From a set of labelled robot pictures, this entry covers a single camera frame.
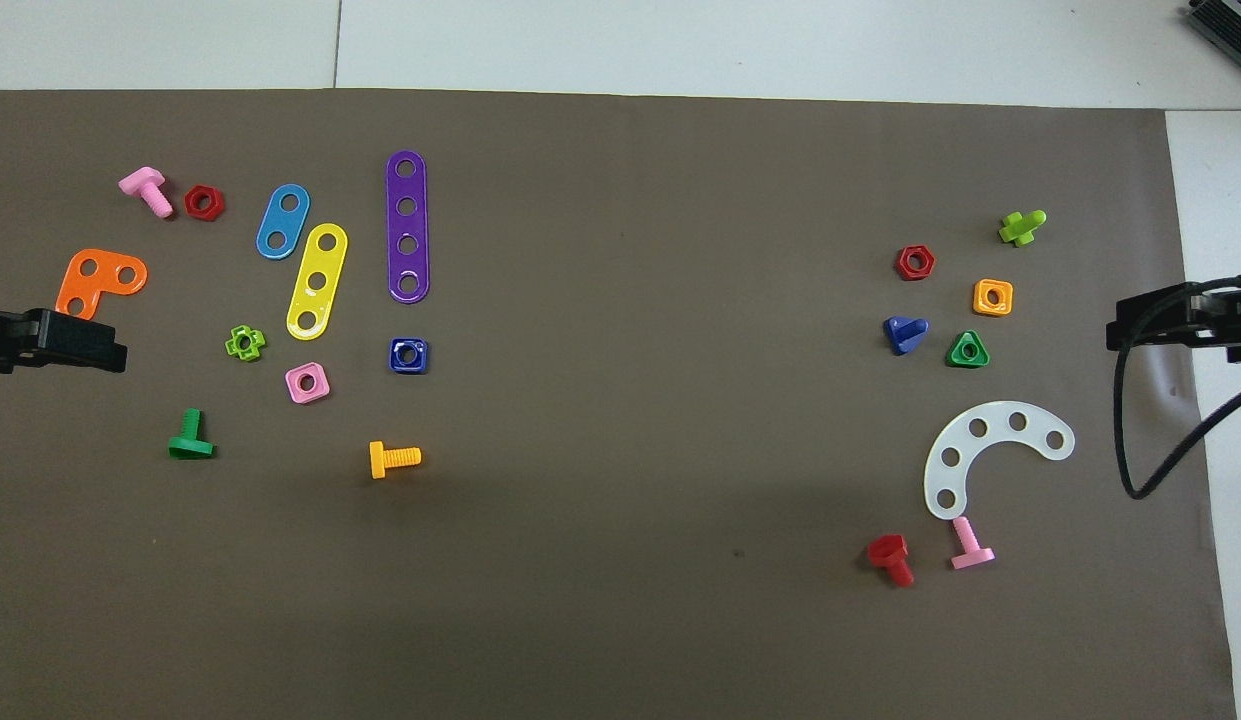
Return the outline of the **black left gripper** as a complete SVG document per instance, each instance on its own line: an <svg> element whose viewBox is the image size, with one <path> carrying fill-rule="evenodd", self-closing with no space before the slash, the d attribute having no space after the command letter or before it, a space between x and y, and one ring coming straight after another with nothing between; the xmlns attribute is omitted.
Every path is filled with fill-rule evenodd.
<svg viewBox="0 0 1241 720"><path fill-rule="evenodd" d="M48 362L125 372L128 348L117 341L114 326L50 309L0 312L0 372L41 366L36 356L40 320L41 358Z"/></svg>

